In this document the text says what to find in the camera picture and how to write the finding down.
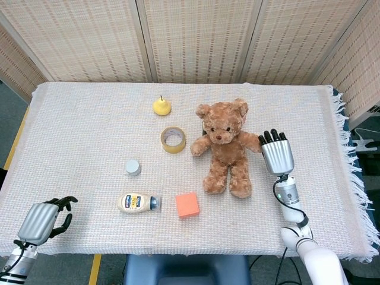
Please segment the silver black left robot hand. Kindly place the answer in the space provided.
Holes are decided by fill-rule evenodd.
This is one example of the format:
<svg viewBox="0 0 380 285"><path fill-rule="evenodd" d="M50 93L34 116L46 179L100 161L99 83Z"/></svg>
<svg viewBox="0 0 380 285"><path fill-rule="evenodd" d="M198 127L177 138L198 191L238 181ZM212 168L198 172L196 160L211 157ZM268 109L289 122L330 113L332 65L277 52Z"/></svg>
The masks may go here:
<svg viewBox="0 0 380 285"><path fill-rule="evenodd" d="M78 200L73 196L67 196L61 199L53 198L45 202L33 204L17 236L23 243L40 246L48 239L66 232L72 221L72 202L76 203ZM63 224L55 228L56 219L64 209L69 213Z"/></svg>

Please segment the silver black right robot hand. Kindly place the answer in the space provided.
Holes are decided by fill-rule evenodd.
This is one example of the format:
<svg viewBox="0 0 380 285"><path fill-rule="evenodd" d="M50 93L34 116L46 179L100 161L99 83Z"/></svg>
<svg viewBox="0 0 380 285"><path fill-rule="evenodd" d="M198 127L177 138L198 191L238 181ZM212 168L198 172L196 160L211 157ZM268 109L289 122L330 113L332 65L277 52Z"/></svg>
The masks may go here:
<svg viewBox="0 0 380 285"><path fill-rule="evenodd" d="M283 132L264 131L258 137L268 171L274 176L289 175L294 169L290 143Z"/></svg>

